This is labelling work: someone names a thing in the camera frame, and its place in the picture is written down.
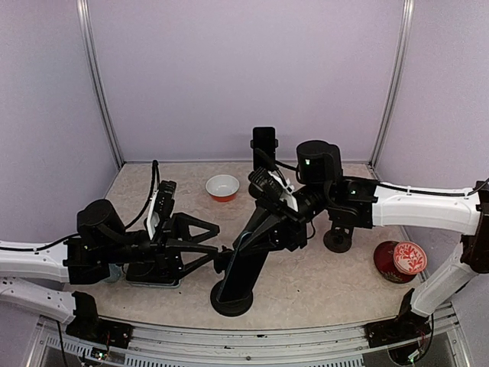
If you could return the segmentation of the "black pole phone stand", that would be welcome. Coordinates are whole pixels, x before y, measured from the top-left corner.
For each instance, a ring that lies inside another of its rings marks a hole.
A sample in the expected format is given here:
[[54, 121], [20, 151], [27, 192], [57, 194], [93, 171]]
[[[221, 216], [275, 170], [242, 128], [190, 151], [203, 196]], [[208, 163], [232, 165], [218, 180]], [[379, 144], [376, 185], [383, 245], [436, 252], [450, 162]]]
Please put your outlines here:
[[274, 142], [259, 142], [253, 139], [250, 141], [250, 146], [252, 149], [254, 171], [257, 170], [259, 167], [262, 167], [269, 172], [274, 172], [277, 169], [275, 160], [278, 140], [276, 138], [274, 139]]
[[234, 250], [224, 278], [211, 290], [211, 305], [222, 316], [241, 316], [251, 308], [252, 289], [248, 262], [239, 261], [238, 250]]

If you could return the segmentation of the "black teal phone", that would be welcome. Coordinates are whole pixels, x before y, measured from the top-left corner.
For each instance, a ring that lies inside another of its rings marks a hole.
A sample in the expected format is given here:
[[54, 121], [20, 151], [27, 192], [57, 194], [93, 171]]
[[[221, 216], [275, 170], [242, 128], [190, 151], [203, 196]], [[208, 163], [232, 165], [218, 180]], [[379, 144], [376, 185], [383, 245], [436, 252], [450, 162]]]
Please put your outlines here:
[[256, 126], [253, 127], [252, 130], [252, 140], [256, 140], [259, 142], [266, 142], [266, 141], [271, 141], [274, 142], [274, 139], [276, 138], [276, 130], [275, 127], [260, 127]]

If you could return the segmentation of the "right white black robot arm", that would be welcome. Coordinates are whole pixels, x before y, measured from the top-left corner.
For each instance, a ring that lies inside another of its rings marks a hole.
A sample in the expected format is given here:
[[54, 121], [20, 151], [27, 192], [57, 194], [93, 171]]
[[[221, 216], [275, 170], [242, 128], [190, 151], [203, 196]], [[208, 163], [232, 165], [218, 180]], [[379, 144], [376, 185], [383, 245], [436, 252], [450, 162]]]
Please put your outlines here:
[[268, 254], [306, 245], [306, 225], [322, 212], [331, 229], [325, 246], [337, 253], [351, 247], [356, 228], [420, 226], [461, 234], [453, 256], [421, 286], [403, 298], [391, 322], [391, 333], [407, 339], [421, 320], [472, 278], [488, 270], [488, 187], [437, 190], [396, 186], [377, 180], [347, 177], [338, 146], [310, 140], [297, 146], [296, 179], [292, 190], [277, 168], [272, 150], [255, 145], [254, 169], [249, 175], [255, 211], [234, 242], [234, 254], [225, 273], [220, 300], [234, 301], [238, 312], [252, 303], [252, 290]]

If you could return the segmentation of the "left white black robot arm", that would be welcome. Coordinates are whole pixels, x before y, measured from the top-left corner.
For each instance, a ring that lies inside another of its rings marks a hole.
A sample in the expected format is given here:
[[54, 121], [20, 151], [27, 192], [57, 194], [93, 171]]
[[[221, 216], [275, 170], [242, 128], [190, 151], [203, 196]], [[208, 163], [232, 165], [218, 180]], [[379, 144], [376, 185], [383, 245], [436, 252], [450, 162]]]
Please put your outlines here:
[[163, 284], [179, 281], [204, 264], [216, 260], [220, 252], [204, 241], [219, 234], [219, 226], [185, 213], [173, 213], [169, 200], [155, 215], [154, 228], [128, 231], [109, 200], [90, 203], [77, 214], [77, 232], [48, 245], [16, 242], [1, 249], [2, 285], [17, 278], [31, 289], [28, 295], [11, 290], [10, 298], [41, 314], [67, 323], [92, 340], [107, 332], [99, 317], [95, 298], [75, 291], [56, 300], [51, 292], [32, 284], [34, 279], [71, 285], [89, 285], [110, 277], [111, 265], [146, 267], [142, 273], [128, 274], [129, 281]]

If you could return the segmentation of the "right flat black phone stand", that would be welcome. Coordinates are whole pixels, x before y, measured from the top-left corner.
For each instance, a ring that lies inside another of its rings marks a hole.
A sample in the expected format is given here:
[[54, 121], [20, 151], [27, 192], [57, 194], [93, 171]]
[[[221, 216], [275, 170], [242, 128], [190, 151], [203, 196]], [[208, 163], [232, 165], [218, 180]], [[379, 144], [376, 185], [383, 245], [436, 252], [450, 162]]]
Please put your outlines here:
[[324, 246], [334, 253], [345, 253], [352, 244], [353, 229], [335, 227], [323, 236]]

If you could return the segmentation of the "orange white bowl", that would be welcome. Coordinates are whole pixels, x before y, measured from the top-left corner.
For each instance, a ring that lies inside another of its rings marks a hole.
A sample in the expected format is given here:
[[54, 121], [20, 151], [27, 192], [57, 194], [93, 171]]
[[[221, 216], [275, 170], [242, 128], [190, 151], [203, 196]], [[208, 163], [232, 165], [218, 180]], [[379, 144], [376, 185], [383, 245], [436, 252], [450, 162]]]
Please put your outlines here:
[[211, 177], [206, 182], [206, 192], [215, 201], [225, 203], [236, 198], [240, 183], [232, 175], [219, 174]]

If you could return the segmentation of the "light blue mug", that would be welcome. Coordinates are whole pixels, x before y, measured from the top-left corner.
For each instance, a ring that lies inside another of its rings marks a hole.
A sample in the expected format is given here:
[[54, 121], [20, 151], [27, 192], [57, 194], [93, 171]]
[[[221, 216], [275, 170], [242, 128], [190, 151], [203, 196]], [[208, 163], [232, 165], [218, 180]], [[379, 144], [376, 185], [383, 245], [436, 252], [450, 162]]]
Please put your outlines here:
[[116, 264], [109, 264], [108, 269], [109, 275], [103, 280], [103, 282], [107, 284], [114, 284], [118, 282], [123, 275], [122, 268]]

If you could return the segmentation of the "dark red saucer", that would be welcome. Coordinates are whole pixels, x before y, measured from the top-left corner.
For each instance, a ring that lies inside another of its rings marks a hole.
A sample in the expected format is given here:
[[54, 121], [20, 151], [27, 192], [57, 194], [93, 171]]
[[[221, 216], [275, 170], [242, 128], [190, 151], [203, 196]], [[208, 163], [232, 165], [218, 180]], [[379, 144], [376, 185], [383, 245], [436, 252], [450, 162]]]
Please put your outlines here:
[[374, 250], [374, 265], [381, 276], [395, 284], [406, 284], [416, 276], [404, 274], [397, 270], [394, 264], [394, 249], [398, 242], [386, 241], [380, 243]]

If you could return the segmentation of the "red patterned bowl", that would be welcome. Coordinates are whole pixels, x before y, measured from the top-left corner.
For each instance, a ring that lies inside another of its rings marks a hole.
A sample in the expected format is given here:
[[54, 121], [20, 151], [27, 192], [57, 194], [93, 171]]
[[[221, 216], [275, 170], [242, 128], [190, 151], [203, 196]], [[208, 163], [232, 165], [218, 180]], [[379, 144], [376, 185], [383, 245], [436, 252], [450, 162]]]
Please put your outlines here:
[[408, 275], [416, 275], [427, 266], [427, 255], [413, 242], [399, 242], [393, 251], [393, 263], [396, 269]]

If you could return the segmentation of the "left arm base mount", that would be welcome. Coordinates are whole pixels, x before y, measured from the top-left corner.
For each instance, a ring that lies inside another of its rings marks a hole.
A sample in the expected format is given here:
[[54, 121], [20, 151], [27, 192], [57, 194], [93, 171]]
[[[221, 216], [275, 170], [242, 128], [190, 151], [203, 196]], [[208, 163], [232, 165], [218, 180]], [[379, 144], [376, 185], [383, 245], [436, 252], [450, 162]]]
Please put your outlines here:
[[74, 319], [66, 326], [66, 334], [79, 339], [127, 349], [131, 341], [133, 326], [129, 323], [101, 318], [95, 298], [87, 293], [75, 291]]

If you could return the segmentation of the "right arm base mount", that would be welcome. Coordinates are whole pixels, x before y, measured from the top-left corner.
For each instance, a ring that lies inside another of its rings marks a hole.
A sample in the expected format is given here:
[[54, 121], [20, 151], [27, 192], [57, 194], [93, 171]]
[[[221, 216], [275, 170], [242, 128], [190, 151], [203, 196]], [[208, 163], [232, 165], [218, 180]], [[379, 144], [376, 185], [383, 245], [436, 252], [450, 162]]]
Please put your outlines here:
[[432, 332], [429, 317], [413, 312], [410, 304], [414, 289], [403, 297], [399, 313], [391, 319], [367, 323], [364, 326], [370, 348], [400, 343]]

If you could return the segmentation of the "right aluminium frame post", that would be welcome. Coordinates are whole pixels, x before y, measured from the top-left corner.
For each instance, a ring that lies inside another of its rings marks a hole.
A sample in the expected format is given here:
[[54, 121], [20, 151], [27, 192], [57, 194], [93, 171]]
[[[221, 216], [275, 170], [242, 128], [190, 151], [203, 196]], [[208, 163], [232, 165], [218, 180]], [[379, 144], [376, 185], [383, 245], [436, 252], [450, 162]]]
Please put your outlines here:
[[387, 142], [387, 135], [392, 122], [393, 112], [395, 109], [395, 104], [402, 81], [403, 67], [406, 60], [406, 53], [408, 50], [410, 39], [410, 31], [413, 22], [414, 8], [414, 0], [405, 0], [403, 2], [403, 12], [400, 22], [399, 35], [397, 39], [397, 48], [394, 57], [393, 70], [387, 89], [387, 99], [384, 104], [384, 109], [381, 116], [381, 125], [377, 133], [374, 148], [371, 153], [371, 158], [369, 160], [369, 166], [372, 171], [377, 170], [381, 160], [383, 149]]

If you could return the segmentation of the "aluminium frame post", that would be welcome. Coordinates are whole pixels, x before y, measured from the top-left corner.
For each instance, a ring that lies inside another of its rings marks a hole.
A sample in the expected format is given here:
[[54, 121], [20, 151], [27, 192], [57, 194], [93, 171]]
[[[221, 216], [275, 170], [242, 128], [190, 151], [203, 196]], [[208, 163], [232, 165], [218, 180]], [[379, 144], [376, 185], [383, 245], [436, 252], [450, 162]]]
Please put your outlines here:
[[381, 125], [377, 133], [374, 148], [371, 153], [371, 158], [369, 160], [369, 166], [372, 171], [377, 170], [381, 160], [383, 149], [387, 142], [387, 135], [392, 122], [393, 112], [395, 109], [395, 104], [402, 81], [403, 67], [406, 60], [406, 53], [408, 50], [410, 39], [410, 31], [413, 22], [414, 8], [414, 0], [405, 0], [403, 2], [403, 12], [400, 22], [399, 35], [397, 39], [397, 48], [394, 57], [393, 70], [387, 89], [387, 99], [384, 104], [384, 109], [381, 116]]
[[76, 8], [83, 39], [83, 46], [86, 54], [86, 60], [89, 68], [89, 75], [92, 81], [92, 88], [95, 93], [96, 102], [102, 119], [102, 127], [104, 129], [108, 141], [108, 147], [112, 154], [113, 161], [115, 162], [115, 166], [118, 170], [121, 170], [125, 164], [125, 159], [123, 158], [120, 144], [115, 133], [115, 128], [112, 123], [112, 118], [108, 108], [108, 102], [103, 86], [102, 74], [99, 69], [96, 45], [93, 37], [89, 12], [89, 2], [86, 0], [78, 0], [76, 1]]

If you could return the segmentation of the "left aluminium frame post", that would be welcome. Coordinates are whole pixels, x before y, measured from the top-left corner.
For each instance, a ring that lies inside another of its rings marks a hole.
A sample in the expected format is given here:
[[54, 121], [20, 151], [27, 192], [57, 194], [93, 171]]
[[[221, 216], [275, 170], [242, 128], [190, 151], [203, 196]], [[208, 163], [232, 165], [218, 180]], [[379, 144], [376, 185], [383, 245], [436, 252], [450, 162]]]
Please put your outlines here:
[[93, 37], [89, 12], [89, 2], [86, 0], [78, 0], [76, 1], [76, 8], [83, 39], [83, 46], [86, 54], [86, 60], [89, 68], [89, 75], [92, 81], [92, 88], [95, 93], [96, 102], [102, 119], [102, 127], [104, 129], [108, 141], [108, 147], [112, 154], [113, 161], [115, 162], [115, 166], [118, 170], [121, 170], [125, 164], [125, 159], [123, 158], [120, 144], [115, 133], [115, 128], [112, 123], [112, 118], [108, 108], [108, 102], [103, 86], [102, 74], [99, 69], [96, 45]]

